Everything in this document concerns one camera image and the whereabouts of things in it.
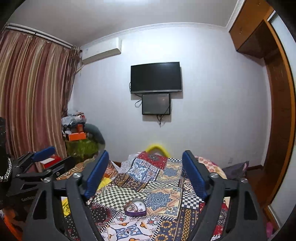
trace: white air conditioner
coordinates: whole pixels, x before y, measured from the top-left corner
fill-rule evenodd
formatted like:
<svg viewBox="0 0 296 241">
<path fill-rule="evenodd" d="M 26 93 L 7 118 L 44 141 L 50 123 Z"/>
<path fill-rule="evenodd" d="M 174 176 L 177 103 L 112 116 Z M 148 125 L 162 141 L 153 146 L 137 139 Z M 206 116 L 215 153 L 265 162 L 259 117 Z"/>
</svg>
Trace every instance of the white air conditioner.
<svg viewBox="0 0 296 241">
<path fill-rule="evenodd" d="M 95 44 L 82 52 L 82 63 L 89 64 L 91 62 L 121 54 L 120 38 L 113 38 L 98 44 Z"/>
</svg>

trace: blue gripper pad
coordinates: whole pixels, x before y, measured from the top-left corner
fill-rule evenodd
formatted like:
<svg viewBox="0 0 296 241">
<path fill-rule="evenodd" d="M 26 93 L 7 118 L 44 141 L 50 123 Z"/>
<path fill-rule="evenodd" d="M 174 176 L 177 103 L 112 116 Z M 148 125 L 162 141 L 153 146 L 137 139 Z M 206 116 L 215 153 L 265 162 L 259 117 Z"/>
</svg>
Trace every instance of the blue gripper pad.
<svg viewBox="0 0 296 241">
<path fill-rule="evenodd" d="M 50 158 L 53 154 L 55 154 L 55 148 L 53 146 L 50 146 L 41 151 L 35 152 L 32 157 L 32 161 L 33 162 L 43 161 L 47 158 Z"/>
<path fill-rule="evenodd" d="M 88 163 L 82 171 L 80 193 L 86 199 L 94 196 L 109 162 L 107 151 L 101 151 L 94 162 Z"/>
<path fill-rule="evenodd" d="M 204 164 L 195 159 L 189 150 L 183 152 L 182 162 L 196 195 L 204 201 L 210 194 L 209 171 Z"/>
</svg>

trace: small wall-mounted screen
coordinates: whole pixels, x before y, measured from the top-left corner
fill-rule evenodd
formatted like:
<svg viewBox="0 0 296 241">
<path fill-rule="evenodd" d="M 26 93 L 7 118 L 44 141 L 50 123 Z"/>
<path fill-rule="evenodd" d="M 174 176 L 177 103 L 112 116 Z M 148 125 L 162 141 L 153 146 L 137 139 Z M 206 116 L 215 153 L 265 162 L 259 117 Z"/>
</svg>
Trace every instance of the small wall-mounted screen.
<svg viewBox="0 0 296 241">
<path fill-rule="evenodd" d="M 131 93 L 182 91 L 180 62 L 131 66 Z"/>
<path fill-rule="evenodd" d="M 142 96 L 143 115 L 169 115 L 170 93 L 151 93 Z"/>
</svg>

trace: curtain rod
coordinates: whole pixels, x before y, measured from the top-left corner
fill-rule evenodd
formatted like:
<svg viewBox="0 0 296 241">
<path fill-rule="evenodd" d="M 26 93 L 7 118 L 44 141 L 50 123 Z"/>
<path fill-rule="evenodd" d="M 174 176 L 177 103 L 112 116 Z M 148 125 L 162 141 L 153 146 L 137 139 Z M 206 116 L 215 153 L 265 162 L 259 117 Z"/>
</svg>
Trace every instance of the curtain rod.
<svg viewBox="0 0 296 241">
<path fill-rule="evenodd" d="M 29 28 L 29 27 L 26 27 L 26 26 L 23 26 L 23 25 L 20 25 L 20 24 L 8 23 L 5 28 L 25 32 L 25 33 L 28 33 L 28 34 L 33 34 L 33 35 L 36 35 L 38 37 L 41 37 L 41 38 L 47 39 L 49 41 L 55 42 L 57 44 L 60 44 L 60 45 L 62 45 L 64 47 L 66 47 L 66 48 L 71 48 L 73 46 L 72 44 L 69 44 L 68 42 L 66 42 L 64 40 L 61 40 L 59 38 L 56 38 L 56 37 L 54 37 L 52 35 L 49 35 L 47 33 L 39 31 L 37 29 Z"/>
</svg>

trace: bed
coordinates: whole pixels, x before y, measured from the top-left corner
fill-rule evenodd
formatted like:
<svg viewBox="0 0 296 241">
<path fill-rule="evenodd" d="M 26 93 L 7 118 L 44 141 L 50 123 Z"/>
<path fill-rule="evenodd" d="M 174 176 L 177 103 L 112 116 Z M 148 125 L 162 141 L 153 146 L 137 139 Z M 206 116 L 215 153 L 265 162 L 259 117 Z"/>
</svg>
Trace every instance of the bed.
<svg viewBox="0 0 296 241">
<path fill-rule="evenodd" d="M 213 162 L 195 158 L 210 172 L 226 178 Z M 195 194 L 181 159 L 141 152 L 130 155 L 118 171 L 109 163 L 106 172 L 112 181 L 98 188 L 88 201 L 92 218 L 105 241 L 187 240 L 205 203 Z M 146 216 L 125 215 L 123 206 L 133 198 L 144 200 Z M 228 205 L 225 198 L 211 240 L 222 234 Z M 80 240 L 70 211 L 64 211 L 64 215 L 67 236 Z"/>
</svg>

